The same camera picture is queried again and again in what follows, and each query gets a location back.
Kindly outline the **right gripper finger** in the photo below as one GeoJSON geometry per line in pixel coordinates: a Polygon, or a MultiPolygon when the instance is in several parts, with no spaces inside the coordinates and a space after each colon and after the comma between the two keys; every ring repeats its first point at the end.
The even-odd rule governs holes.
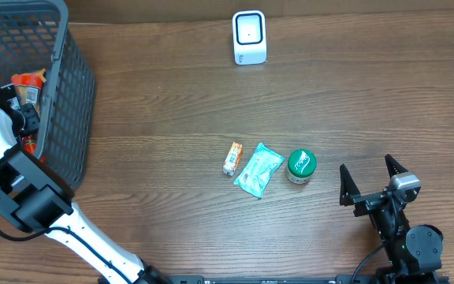
{"type": "Polygon", "coordinates": [[[352,179],[348,168],[340,166],[340,205],[350,206],[355,203],[354,199],[361,197],[361,193],[352,179]]]}
{"type": "Polygon", "coordinates": [[[396,177],[398,174],[407,173],[407,169],[399,164],[390,154],[385,155],[385,164],[391,178],[396,177]]]}

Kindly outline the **red snack packet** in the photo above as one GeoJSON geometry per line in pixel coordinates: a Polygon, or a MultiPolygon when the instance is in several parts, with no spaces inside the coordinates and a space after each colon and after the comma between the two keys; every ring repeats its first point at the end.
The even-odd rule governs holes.
{"type": "MultiPolygon", "coordinates": [[[[40,96],[43,85],[46,82],[45,69],[40,69],[31,73],[14,74],[11,83],[17,90],[20,105],[31,103],[39,114],[40,120],[40,96]]],[[[30,154],[37,152],[38,133],[29,136],[21,136],[24,149],[30,154]]]]}

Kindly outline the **green lidded jar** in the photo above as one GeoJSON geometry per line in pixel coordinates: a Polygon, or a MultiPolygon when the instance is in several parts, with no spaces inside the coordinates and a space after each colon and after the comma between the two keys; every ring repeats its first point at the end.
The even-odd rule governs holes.
{"type": "Polygon", "coordinates": [[[288,157],[285,175],[294,184],[305,184],[311,179],[317,165],[318,161],[311,151],[298,149],[288,157]]]}

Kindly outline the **teal wet wipes pack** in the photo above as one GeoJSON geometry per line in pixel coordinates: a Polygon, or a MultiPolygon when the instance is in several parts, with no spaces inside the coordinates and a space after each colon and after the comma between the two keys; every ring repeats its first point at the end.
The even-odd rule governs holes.
{"type": "Polygon", "coordinates": [[[262,199],[270,179],[284,162],[284,157],[259,143],[247,165],[233,182],[245,192],[262,199]]]}

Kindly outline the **orange tissue pack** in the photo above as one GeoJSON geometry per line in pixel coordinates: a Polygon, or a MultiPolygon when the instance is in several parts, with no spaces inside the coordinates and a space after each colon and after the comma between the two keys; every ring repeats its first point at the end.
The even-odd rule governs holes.
{"type": "Polygon", "coordinates": [[[241,157],[243,155],[243,145],[233,142],[223,164],[223,172],[228,176],[233,176],[236,172],[241,157]]]}

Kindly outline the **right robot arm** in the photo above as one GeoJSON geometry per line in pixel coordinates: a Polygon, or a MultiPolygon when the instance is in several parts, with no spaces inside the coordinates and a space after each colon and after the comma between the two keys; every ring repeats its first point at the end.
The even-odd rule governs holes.
{"type": "Polygon", "coordinates": [[[414,201],[421,181],[401,166],[391,155],[385,156],[389,183],[382,191],[362,195],[348,168],[340,166],[340,205],[354,206],[356,217],[367,215],[381,238],[381,244],[366,256],[352,275],[350,283],[448,283],[449,277],[439,276],[443,233],[435,226],[410,226],[404,214],[407,204],[414,201]],[[360,272],[378,252],[385,250],[388,267],[380,267],[374,275],[360,272]]]}

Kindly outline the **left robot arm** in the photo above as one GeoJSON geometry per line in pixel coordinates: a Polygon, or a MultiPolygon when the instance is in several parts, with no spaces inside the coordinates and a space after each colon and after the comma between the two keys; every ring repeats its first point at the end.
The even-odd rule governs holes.
{"type": "Polygon", "coordinates": [[[71,249],[108,283],[167,283],[169,278],[106,236],[73,202],[74,192],[17,140],[13,108],[0,99],[0,237],[47,236],[71,249]]]}

